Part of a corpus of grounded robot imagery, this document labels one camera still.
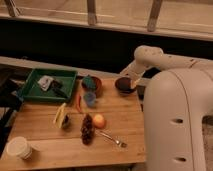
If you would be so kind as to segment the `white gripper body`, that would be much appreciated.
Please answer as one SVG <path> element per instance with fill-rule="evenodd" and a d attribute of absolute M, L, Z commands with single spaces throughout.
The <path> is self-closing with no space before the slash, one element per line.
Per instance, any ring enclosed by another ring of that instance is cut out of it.
<path fill-rule="evenodd" d="M 132 80 L 136 81 L 137 79 L 140 79 L 142 77 L 145 70 L 146 67 L 144 65 L 133 61 L 125 68 L 124 74 L 129 76 Z"/>

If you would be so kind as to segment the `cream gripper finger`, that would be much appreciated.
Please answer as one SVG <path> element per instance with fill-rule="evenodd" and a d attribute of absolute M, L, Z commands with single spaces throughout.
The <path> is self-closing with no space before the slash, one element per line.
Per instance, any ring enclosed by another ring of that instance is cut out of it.
<path fill-rule="evenodd" d="M 124 68 L 119 74 L 122 76 L 128 75 L 128 69 Z"/>
<path fill-rule="evenodd" d="M 140 82 L 140 78 L 135 80 L 135 81 L 132 81 L 131 83 L 131 89 L 135 89 L 138 85 L 138 83 Z"/>

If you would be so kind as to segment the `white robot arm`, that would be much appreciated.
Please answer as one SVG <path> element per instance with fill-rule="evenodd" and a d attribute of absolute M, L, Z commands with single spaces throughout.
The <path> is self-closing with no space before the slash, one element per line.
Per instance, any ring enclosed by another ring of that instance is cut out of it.
<path fill-rule="evenodd" d="M 147 171 L 206 171 L 202 120 L 213 115 L 213 60 L 139 46 L 121 73 L 134 81 L 156 68 L 143 100 Z"/>

